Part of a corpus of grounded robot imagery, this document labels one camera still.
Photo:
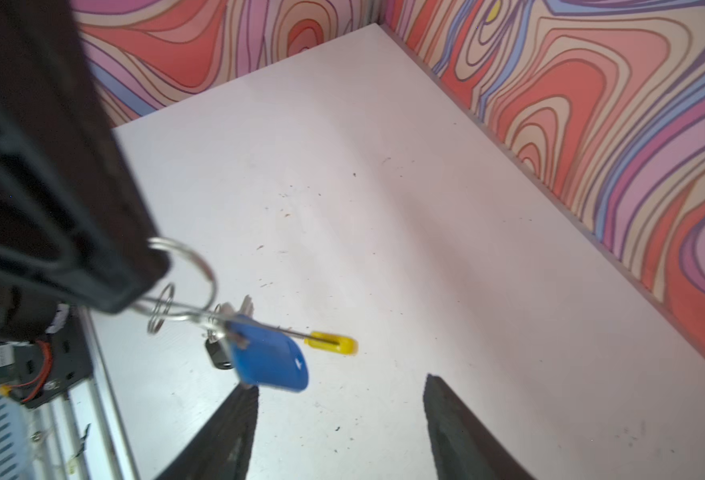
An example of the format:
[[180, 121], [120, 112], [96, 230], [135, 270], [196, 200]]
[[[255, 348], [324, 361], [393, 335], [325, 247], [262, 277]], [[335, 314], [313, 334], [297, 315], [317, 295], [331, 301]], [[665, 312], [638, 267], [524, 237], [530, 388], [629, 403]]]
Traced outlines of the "metal keyring disc yellow handle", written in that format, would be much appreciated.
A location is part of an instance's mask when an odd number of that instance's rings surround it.
[[246, 336], [234, 332], [234, 326], [242, 324], [284, 334], [316, 350], [344, 356], [352, 356], [358, 352], [358, 342], [348, 336], [318, 331], [304, 333], [256, 321], [254, 302], [250, 296], [244, 297], [238, 309], [228, 303], [216, 304], [214, 300], [218, 294], [218, 278], [214, 270], [196, 250], [182, 242], [165, 237], [152, 237], [148, 239], [148, 248], [163, 254], [176, 255], [190, 262], [210, 286], [210, 295], [202, 307], [177, 302], [174, 299], [176, 286], [172, 282], [166, 284], [158, 296], [144, 296], [132, 303], [130, 310], [148, 318], [146, 332], [150, 336], [160, 333], [166, 323], [186, 322], [204, 330], [206, 338], [211, 342], [227, 339], [232, 340], [239, 348], [244, 348], [248, 344]]

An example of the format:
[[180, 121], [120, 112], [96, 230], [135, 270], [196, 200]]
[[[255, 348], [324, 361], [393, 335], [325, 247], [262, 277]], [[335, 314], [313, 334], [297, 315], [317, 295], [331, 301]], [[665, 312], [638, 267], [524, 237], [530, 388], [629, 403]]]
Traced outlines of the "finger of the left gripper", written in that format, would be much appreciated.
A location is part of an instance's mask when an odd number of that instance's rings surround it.
[[65, 1], [0, 1], [0, 341], [122, 312], [168, 269]]

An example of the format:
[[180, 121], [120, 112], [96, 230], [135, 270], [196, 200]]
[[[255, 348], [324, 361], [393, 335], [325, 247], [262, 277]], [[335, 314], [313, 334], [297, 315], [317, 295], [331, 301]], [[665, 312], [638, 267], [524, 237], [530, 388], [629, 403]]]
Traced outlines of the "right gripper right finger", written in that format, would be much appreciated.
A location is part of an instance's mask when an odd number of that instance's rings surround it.
[[441, 377], [426, 377], [422, 399], [438, 479], [532, 478]]

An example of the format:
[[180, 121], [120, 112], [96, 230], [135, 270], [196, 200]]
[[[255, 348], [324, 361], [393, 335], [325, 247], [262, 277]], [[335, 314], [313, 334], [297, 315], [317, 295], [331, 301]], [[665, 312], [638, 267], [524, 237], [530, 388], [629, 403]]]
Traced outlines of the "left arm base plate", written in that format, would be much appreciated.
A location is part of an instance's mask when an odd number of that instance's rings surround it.
[[31, 342], [0, 343], [0, 395], [33, 410], [92, 378], [94, 366], [78, 312]]

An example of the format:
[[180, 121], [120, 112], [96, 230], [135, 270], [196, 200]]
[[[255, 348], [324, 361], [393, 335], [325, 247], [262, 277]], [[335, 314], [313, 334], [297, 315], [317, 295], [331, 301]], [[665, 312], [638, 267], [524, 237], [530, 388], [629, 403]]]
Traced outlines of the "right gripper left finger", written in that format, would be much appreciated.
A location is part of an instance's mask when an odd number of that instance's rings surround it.
[[256, 386], [236, 386], [158, 479], [246, 479], [258, 423], [258, 397]]

